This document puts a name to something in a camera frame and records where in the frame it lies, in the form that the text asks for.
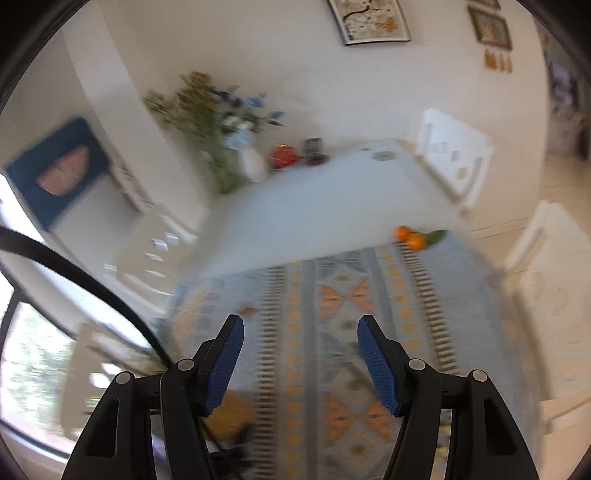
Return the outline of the glass vase green branches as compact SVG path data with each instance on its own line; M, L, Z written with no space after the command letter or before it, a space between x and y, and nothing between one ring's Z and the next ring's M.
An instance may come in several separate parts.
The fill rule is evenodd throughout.
M228 194L240 178L221 145L217 115L217 90L207 73L191 71L181 76L182 85L169 95L149 90L142 98L145 108L161 124L185 134L197 147L218 193Z

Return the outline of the framed picture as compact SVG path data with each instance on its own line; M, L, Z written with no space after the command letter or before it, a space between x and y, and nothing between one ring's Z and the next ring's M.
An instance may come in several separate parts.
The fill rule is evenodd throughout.
M467 10L479 43L506 51L513 49L510 30L503 17L473 6L468 6Z
M328 0L327 4L346 46L412 41L397 0Z

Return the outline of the white vase with flowers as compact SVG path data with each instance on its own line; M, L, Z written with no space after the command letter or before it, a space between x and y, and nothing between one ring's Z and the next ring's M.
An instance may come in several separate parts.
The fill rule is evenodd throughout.
M222 145L238 154L242 176L250 183L262 183L269 178L270 166L254 143L267 127L283 127L286 113L266 110L266 93L242 96L238 90L238 85L212 89L217 104L217 128Z

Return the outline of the orange mandarin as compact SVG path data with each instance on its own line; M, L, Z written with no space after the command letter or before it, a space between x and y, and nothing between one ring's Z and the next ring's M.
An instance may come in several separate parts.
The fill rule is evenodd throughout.
M412 233L413 230L407 226L399 226L394 228L394 238L401 242L406 242Z
M419 232L412 232L407 236L406 246L412 251L421 251L429 246L429 241L426 235Z

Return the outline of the black phone stand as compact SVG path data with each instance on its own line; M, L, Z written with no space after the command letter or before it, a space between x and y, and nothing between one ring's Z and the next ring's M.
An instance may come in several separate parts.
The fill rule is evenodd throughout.
M329 155L325 154L324 143L321 138L304 140L303 158L308 166L320 166L329 160Z

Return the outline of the red lidded bowl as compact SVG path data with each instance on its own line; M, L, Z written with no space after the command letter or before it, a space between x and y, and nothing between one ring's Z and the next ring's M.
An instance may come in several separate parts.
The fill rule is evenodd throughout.
M273 170L285 170L300 161L297 149L287 144L276 144L270 153L270 164Z

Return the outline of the framed picture lower right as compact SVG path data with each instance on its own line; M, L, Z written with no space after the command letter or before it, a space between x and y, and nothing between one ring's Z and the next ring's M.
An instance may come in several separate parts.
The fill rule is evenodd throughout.
M473 6L468 6L467 10L479 43L506 51L513 49L510 30L503 17Z

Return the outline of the orange mandarin far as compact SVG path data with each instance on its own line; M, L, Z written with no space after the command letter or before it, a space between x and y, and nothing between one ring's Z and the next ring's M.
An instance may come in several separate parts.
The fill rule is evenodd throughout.
M394 228L394 238L401 242L406 242L412 233L413 230L407 226L399 226Z

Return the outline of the white chair near right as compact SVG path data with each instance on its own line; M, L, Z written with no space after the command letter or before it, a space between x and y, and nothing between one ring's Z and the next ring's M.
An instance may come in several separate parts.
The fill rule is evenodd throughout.
M543 200L503 264L534 342L542 415L553 431L590 422L590 239Z

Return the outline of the patterned blue table mat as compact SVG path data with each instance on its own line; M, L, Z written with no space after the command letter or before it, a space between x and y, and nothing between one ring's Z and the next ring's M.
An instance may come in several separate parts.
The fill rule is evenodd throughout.
M248 395L256 414L243 429L249 479L384 475L401 422L360 355L366 314L439 371L486 371L529 447L539 444L500 277L452 235L420 252L390 243L188 283L156 332L172 358L189 357L230 314L245 322L245 343L228 391Z

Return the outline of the bamboo utensil holder cup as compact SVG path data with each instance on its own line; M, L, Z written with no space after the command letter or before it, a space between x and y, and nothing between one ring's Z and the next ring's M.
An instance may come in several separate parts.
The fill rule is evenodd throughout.
M221 405L204 419L205 435L208 440L235 440L243 429L254 424L255 419L249 396L243 392L228 391Z

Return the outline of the blue wall hanging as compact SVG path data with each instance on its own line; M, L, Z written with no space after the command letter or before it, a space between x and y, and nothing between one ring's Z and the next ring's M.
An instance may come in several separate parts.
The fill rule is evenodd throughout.
M89 123L76 117L14 159L6 174L38 224L49 230L109 166Z

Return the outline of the framed picture centre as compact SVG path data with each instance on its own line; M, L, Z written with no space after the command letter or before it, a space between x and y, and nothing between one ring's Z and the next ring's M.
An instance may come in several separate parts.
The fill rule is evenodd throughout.
M346 46L412 41L397 0L328 0L327 4Z

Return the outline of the white chair far right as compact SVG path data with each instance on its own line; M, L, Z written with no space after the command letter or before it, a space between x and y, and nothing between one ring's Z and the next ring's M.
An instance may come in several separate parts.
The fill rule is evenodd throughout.
M495 152L489 137L440 110L422 113L415 155L463 214L482 193Z

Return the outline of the orange mandarin near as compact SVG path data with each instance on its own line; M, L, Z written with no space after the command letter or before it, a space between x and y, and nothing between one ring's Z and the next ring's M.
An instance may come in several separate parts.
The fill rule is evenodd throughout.
M426 235L419 232L412 232L407 236L406 246L412 251L421 251L429 246L429 241Z

